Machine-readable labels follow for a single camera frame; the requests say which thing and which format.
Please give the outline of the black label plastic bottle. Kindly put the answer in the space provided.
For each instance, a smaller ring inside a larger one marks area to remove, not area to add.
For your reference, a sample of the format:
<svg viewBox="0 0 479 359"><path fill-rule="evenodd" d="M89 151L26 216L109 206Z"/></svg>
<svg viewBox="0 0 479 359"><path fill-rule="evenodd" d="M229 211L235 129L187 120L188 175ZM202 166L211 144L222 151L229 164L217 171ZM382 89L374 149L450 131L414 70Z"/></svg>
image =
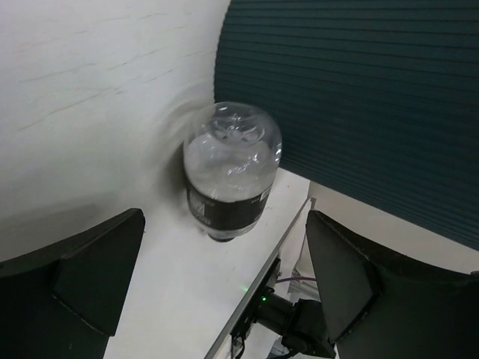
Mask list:
<svg viewBox="0 0 479 359"><path fill-rule="evenodd" d="M186 199L192 217L217 242L259 221L281 159L278 124L263 109L217 102L190 120L183 142Z"/></svg>

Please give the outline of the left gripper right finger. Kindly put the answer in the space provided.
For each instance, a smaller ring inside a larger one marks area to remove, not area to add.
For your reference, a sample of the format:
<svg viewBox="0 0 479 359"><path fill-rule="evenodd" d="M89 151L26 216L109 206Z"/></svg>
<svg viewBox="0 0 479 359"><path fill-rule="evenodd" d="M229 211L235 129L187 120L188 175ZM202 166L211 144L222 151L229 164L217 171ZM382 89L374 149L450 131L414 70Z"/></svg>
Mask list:
<svg viewBox="0 0 479 359"><path fill-rule="evenodd" d="M400 254L312 210L308 247L341 358L476 358L478 277Z"/></svg>

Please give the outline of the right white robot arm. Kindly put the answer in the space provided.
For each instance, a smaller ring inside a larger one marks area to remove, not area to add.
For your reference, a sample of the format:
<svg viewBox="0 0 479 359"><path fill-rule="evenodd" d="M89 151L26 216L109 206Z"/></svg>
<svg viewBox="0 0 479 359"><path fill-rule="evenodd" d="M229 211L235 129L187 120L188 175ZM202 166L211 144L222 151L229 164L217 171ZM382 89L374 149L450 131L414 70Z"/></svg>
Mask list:
<svg viewBox="0 0 479 359"><path fill-rule="evenodd" d="M253 312L253 320L281 337L287 353L280 358L293 358L298 354L316 358L336 356L322 304L318 301L299 299L292 303L269 292L261 297Z"/></svg>

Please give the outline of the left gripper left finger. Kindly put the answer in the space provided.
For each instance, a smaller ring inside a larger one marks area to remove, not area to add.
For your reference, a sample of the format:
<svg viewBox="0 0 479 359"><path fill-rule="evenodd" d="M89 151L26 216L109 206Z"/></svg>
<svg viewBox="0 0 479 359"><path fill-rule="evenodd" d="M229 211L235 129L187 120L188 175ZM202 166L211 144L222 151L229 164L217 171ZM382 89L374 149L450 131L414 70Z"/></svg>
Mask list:
<svg viewBox="0 0 479 359"><path fill-rule="evenodd" d="M102 358L144 235L131 208L1 263L2 358Z"/></svg>

